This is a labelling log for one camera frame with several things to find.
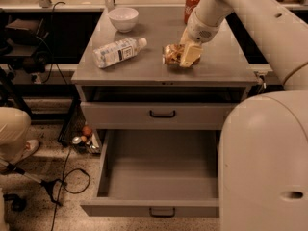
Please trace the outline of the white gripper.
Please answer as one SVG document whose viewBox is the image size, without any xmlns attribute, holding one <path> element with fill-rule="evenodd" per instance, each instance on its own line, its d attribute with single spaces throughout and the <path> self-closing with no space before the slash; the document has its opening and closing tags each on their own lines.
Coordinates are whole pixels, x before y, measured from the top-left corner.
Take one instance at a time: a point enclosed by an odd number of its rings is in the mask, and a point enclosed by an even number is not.
<svg viewBox="0 0 308 231">
<path fill-rule="evenodd" d="M 219 31 L 220 24 L 219 14 L 214 10 L 205 7 L 193 9 L 180 39 L 181 44 L 186 44 L 181 55 L 181 67 L 191 67 L 200 58 L 203 51 L 200 44 L 211 41 Z"/>
</svg>

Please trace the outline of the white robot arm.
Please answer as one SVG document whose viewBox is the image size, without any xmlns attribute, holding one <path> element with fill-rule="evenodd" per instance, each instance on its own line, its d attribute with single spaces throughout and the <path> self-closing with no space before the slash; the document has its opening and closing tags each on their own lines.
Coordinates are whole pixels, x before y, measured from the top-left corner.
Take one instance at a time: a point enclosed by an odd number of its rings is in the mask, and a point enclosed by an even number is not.
<svg viewBox="0 0 308 231">
<path fill-rule="evenodd" d="M 308 231 L 307 24 L 275 0 L 201 0 L 181 38 L 182 65 L 235 13 L 281 91 L 237 105 L 218 150 L 220 231 Z"/>
</svg>

